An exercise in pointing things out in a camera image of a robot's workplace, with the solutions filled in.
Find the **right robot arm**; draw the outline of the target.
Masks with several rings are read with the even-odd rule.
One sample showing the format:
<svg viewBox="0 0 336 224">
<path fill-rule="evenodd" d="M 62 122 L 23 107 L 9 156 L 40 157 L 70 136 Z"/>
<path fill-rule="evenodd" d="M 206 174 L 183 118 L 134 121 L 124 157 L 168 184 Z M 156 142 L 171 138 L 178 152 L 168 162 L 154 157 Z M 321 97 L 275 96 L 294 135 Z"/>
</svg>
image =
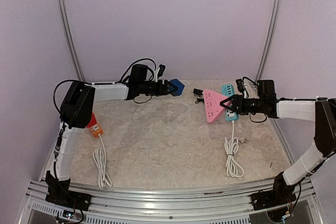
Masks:
<svg viewBox="0 0 336 224">
<path fill-rule="evenodd" d="M 244 78 L 238 79 L 236 85 L 240 93 L 222 99 L 220 106 L 239 115 L 263 114 L 280 124 L 292 123 L 295 136 L 300 140 L 307 137 L 307 150 L 274 178 L 272 189 L 251 195 L 253 208 L 260 210 L 298 200 L 295 188 L 335 155 L 335 99 L 278 98 L 275 83 L 270 79 L 255 81 L 257 96 L 250 98 Z"/>
</svg>

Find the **orange power strip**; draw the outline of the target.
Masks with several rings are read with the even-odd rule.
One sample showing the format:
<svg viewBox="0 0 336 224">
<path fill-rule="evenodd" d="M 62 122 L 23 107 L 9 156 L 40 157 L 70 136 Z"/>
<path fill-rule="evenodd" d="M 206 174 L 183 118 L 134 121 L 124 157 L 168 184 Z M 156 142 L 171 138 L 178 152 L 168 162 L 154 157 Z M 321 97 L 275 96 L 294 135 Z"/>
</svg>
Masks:
<svg viewBox="0 0 336 224">
<path fill-rule="evenodd" d="M 89 130 L 94 138 L 99 138 L 103 135 L 103 129 L 99 124 L 89 127 Z"/>
</svg>

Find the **blue cube socket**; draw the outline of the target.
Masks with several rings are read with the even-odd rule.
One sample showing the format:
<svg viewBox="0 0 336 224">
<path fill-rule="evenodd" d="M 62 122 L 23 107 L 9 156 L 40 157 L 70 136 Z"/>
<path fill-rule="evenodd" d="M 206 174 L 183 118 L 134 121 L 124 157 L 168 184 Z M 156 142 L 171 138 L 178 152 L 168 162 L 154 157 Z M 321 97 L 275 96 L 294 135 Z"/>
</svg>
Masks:
<svg viewBox="0 0 336 224">
<path fill-rule="evenodd" d="M 171 84 L 169 86 L 170 95 L 174 97 L 181 96 L 185 88 L 185 85 L 178 79 L 172 79 L 169 82 Z"/>
</svg>

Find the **red cube socket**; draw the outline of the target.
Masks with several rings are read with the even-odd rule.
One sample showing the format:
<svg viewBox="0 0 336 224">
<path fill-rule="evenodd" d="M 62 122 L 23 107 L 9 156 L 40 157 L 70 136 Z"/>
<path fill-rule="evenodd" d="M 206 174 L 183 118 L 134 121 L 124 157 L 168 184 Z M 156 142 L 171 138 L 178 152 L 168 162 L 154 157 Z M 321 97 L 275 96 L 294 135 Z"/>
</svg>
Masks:
<svg viewBox="0 0 336 224">
<path fill-rule="evenodd" d="M 90 128 L 90 127 L 93 127 L 94 125 L 96 125 L 98 122 L 97 122 L 97 119 L 96 119 L 96 116 L 95 114 L 92 112 L 91 114 L 91 119 L 88 123 L 88 125 L 86 126 L 87 128 Z"/>
</svg>

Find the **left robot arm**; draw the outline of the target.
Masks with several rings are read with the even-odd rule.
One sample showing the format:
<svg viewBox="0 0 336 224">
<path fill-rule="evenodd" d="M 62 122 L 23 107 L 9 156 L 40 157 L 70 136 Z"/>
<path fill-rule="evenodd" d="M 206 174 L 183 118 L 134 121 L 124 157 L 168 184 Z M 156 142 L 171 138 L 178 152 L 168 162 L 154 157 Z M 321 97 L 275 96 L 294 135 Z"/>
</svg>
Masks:
<svg viewBox="0 0 336 224">
<path fill-rule="evenodd" d="M 142 59 L 132 63 L 116 82 L 83 82 L 71 80 L 70 87 L 56 107 L 60 115 L 60 130 L 54 147 L 54 162 L 46 172 L 48 192 L 46 201 L 79 210 L 88 209 L 91 195 L 69 190 L 70 167 L 73 154 L 83 129 L 88 127 L 96 137 L 102 131 L 93 115 L 96 102 L 110 100 L 134 100 L 140 95 L 159 97 L 179 96 L 184 84 L 178 79 L 161 80 L 165 65 L 154 69 L 142 64 Z"/>
</svg>

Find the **pink triangular power strip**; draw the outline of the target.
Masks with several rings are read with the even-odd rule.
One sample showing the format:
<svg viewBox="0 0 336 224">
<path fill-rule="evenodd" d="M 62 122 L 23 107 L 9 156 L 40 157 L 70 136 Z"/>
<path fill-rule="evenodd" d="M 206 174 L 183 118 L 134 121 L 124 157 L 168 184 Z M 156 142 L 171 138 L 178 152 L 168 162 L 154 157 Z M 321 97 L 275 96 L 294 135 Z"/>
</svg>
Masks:
<svg viewBox="0 0 336 224">
<path fill-rule="evenodd" d="M 203 99 L 206 120 L 208 123 L 213 123 L 226 111 L 226 108 L 221 106 L 220 103 L 228 99 L 228 96 L 209 89 L 204 89 Z"/>
</svg>

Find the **black power adapter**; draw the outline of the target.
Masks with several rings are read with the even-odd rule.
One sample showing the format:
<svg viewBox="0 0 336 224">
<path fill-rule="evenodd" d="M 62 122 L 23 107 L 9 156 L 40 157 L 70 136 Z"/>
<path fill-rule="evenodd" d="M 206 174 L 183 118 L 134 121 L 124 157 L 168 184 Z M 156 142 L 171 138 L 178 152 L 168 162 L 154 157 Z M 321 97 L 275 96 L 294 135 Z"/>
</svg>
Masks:
<svg viewBox="0 0 336 224">
<path fill-rule="evenodd" d="M 193 89 L 193 93 L 196 94 L 196 95 L 202 95 L 203 94 L 203 90 L 194 88 Z"/>
</svg>

